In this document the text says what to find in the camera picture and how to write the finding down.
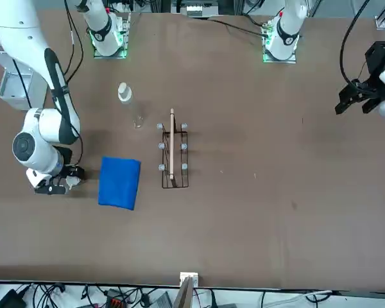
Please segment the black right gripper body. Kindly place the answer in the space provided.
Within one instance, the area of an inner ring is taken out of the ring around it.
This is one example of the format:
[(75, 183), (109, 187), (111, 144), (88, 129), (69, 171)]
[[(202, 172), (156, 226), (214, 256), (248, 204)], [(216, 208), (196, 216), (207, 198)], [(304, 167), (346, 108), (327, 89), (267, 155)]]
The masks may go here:
[(54, 146), (57, 159), (53, 169), (53, 176), (67, 176), (71, 170), (71, 158), (73, 151), (70, 148)]

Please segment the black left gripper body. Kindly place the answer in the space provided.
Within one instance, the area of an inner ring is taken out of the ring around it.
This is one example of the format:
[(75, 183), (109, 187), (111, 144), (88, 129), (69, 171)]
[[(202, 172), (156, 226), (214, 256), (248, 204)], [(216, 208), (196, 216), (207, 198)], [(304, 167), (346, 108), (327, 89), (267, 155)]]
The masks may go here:
[(368, 85), (378, 85), (379, 75), (385, 67), (385, 41), (375, 41), (365, 53), (369, 78)]

